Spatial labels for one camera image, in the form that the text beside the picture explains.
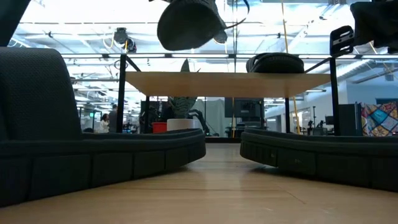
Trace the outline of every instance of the ceiling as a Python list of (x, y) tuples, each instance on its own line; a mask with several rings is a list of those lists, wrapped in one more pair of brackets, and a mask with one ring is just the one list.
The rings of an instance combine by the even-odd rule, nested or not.
[[(216, 0), (220, 16), (228, 25), (246, 17), (247, 9), (238, 0), (238, 8), (233, 9), (232, 0)], [(356, 1), (331, 0), (289, 0), (284, 1), (286, 37), (289, 53), (311, 56), (304, 60), (305, 68), (310, 68), (329, 54), (330, 32), (344, 25), (354, 27), (354, 19), (349, 4)], [(347, 3), (331, 5), (332, 2)], [(65, 62), (71, 77), (108, 79), (109, 82), (76, 82), (76, 95), (89, 101), (117, 102), (118, 78), (117, 58), (73, 58), (66, 54), (120, 54), (123, 49), (114, 44), (113, 32), (117, 27), (127, 28), (127, 32), (137, 45), (137, 56), (133, 61), (142, 71), (179, 71), (184, 58), (148, 58), (140, 54), (258, 54), (262, 52), (285, 52), (282, 7), (276, 0), (250, 0), (250, 13), (245, 23), (238, 26), (237, 51), (234, 51), (233, 30), (227, 30), (227, 44), (209, 41), (199, 49), (181, 52), (165, 50), (156, 35), (157, 21), (167, 3), (161, 0), (32, 0), (15, 31), (10, 47), (44, 47), (58, 50), (66, 57)], [(370, 45), (356, 47), (354, 54), (373, 54)], [(236, 66), (227, 58), (192, 58), (190, 69), (201, 72), (245, 72), (245, 58), (238, 59)], [(355, 81), (355, 74), (372, 75), (371, 69), (383, 69), (382, 63), (367, 63), (361, 71), (356, 71), (355, 60), (338, 60), (338, 75)], [(329, 72), (325, 64), (313, 72)], [(127, 110), (138, 113), (140, 101), (145, 98), (135, 88), (126, 85)], [(79, 105), (86, 102), (78, 100)], [(109, 104), (94, 108), (109, 109)]]

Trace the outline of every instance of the red container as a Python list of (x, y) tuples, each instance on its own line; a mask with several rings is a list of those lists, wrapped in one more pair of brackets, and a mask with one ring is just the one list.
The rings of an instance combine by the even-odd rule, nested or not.
[(152, 127), (154, 133), (162, 133), (167, 131), (167, 122), (153, 122)]

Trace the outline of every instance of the person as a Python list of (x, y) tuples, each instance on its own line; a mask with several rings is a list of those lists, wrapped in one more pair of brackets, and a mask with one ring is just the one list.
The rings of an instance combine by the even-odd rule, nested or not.
[(113, 105), (112, 111), (109, 113), (109, 132), (116, 133), (116, 125), (118, 120), (118, 106)]
[(102, 115), (101, 122), (99, 123), (99, 133), (108, 133), (109, 132), (109, 115)]

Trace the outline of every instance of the chair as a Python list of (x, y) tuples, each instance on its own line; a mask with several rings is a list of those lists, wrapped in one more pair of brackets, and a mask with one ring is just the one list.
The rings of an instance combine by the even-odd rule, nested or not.
[(0, 47), (0, 206), (153, 175), (205, 153), (199, 129), (83, 134), (62, 56)]

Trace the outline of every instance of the black bracket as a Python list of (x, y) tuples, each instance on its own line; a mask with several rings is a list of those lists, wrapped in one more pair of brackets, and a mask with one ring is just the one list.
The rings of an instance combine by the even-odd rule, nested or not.
[(343, 26), (330, 33), (330, 55), (337, 58), (350, 54), (354, 50), (354, 30), (350, 26)]

